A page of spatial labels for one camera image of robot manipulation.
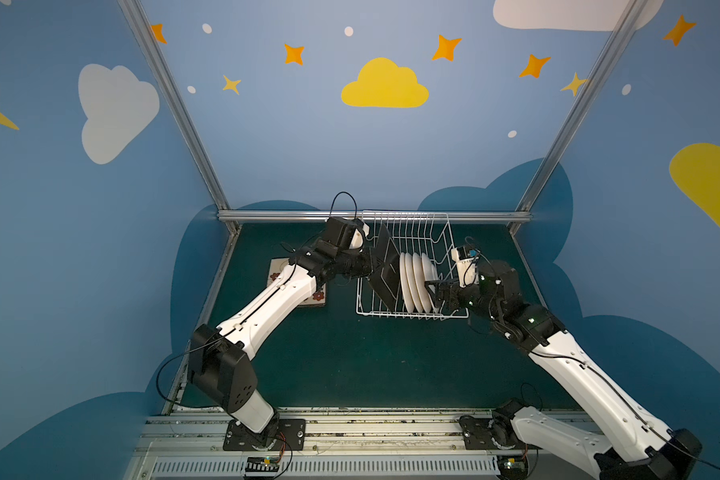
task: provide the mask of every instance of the blue wall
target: blue wall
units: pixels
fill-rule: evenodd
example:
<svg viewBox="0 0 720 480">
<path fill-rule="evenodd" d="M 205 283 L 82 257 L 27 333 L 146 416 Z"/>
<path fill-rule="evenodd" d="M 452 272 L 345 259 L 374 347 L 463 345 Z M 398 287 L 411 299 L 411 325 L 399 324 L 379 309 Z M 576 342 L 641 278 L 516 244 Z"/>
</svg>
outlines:
<svg viewBox="0 0 720 480">
<path fill-rule="evenodd" d="M 574 72 L 586 78 L 608 35 L 509 28 L 482 1 L 143 4 L 162 25 L 160 47 L 235 208 L 288 200 L 327 209 L 347 190 L 361 209 L 513 210 L 444 189 L 484 189 L 543 157 L 574 101 L 561 89 Z M 432 60 L 439 35 L 462 38 L 452 62 Z M 285 44 L 304 46 L 303 64 L 285 63 Z M 531 54 L 550 60 L 538 78 L 520 78 Z M 345 85 L 378 57 L 411 68 L 426 103 L 342 102 Z M 240 80 L 239 94 L 222 90 L 224 76 Z M 519 197 L 529 180 L 505 189 Z"/>
<path fill-rule="evenodd" d="M 592 357 L 720 465 L 720 227 L 670 176 L 697 143 L 720 146 L 720 0 L 665 2 L 635 33 L 518 239 Z"/>
<path fill-rule="evenodd" d="M 0 2 L 0 478 L 123 474 L 226 242 L 162 98 L 91 161 L 88 64 L 155 83 L 115 0 Z"/>
</svg>

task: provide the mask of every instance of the rack wire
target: rack wire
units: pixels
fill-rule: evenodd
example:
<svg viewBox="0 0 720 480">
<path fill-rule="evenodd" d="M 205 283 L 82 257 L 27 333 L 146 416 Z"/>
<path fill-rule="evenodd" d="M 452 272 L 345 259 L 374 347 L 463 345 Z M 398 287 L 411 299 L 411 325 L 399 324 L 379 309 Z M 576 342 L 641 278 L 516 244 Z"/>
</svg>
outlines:
<svg viewBox="0 0 720 480">
<path fill-rule="evenodd" d="M 435 264 L 438 280 L 454 278 L 454 262 L 451 259 L 454 239 L 447 214 L 364 210 L 360 217 L 370 227 L 368 240 L 372 245 L 376 246 L 382 225 L 386 225 L 392 242 L 400 254 L 426 254 Z M 356 311 L 359 315 L 364 316 L 428 320 L 469 317 L 467 309 L 459 309 L 454 312 L 409 313 L 405 310 L 400 288 L 398 288 L 394 309 L 390 310 L 376 295 L 365 278 L 358 279 Z"/>
</svg>

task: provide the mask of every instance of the dish rack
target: dish rack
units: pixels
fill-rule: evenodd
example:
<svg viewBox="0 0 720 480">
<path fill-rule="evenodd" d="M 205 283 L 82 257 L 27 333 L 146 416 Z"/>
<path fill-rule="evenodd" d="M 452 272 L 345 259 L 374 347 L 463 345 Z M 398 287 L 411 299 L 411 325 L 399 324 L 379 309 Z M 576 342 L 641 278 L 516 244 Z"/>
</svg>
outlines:
<svg viewBox="0 0 720 480">
<path fill-rule="evenodd" d="M 364 210 L 361 219 L 370 227 L 368 240 L 376 247 L 376 241 L 382 225 L 386 225 L 392 236 L 392 242 L 400 254 L 426 254 L 435 264 L 438 280 L 454 278 L 454 262 L 451 249 L 454 238 L 451 233 L 451 222 L 447 214 Z M 428 320 L 445 320 L 449 318 L 468 318 L 467 309 L 459 309 L 450 313 L 408 313 L 405 310 L 403 295 L 398 288 L 397 303 L 393 310 L 386 307 L 376 295 L 366 278 L 358 279 L 357 308 L 359 315 L 385 316 L 400 318 L 420 318 Z"/>
</svg>

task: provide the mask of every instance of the green mat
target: green mat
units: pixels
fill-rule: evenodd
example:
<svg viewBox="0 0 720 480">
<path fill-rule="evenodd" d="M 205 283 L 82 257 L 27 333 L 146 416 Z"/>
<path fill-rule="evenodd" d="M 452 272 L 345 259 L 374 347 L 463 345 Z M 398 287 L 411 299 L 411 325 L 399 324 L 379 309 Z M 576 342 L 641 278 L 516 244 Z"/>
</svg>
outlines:
<svg viewBox="0 0 720 480">
<path fill-rule="evenodd" d="M 210 325 L 230 318 L 266 286 L 269 261 L 288 256 L 323 224 L 245 224 L 221 286 Z M 520 272 L 523 294 L 538 298 L 504 226 L 453 225 L 454 241 L 473 236 L 490 259 Z M 470 330 L 466 320 L 388 319 L 355 313 L 356 281 L 328 284 L 327 304 L 298 308 L 253 360 L 259 391 L 274 406 L 492 408 L 535 386 L 544 408 L 579 408 L 555 380 L 499 334 Z M 472 327 L 489 331 L 488 321 Z M 528 402 L 538 397 L 526 388 Z M 182 402 L 210 405 L 194 386 Z"/>
</svg>

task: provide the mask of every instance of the robotic arm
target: robotic arm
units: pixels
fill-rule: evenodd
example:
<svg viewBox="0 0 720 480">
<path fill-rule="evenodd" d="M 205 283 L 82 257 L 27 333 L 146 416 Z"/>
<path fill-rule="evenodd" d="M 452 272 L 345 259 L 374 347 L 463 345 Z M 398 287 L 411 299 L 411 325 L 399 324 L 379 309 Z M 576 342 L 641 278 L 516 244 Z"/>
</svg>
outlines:
<svg viewBox="0 0 720 480">
<path fill-rule="evenodd" d="M 295 252 L 277 280 L 248 306 L 214 330 L 200 326 L 192 337 L 188 379 L 246 428 L 251 445 L 267 447 L 278 431 L 278 414 L 258 393 L 250 361 L 278 324 L 337 274 L 369 276 L 384 302 L 394 305 L 399 287 L 398 252 L 385 229 L 372 251 L 368 226 L 329 218 L 311 245 Z M 565 326 L 541 305 L 524 302 L 518 272 L 500 260 L 481 260 L 475 246 L 451 251 L 458 278 L 427 282 L 434 304 L 466 307 L 545 369 L 600 427 L 595 435 L 546 417 L 513 398 L 494 411 L 490 432 L 499 448 L 519 442 L 552 452 L 603 480 L 688 478 L 701 444 L 687 430 L 671 430 L 608 377 Z M 470 418 L 460 419 L 466 432 Z"/>
</svg>

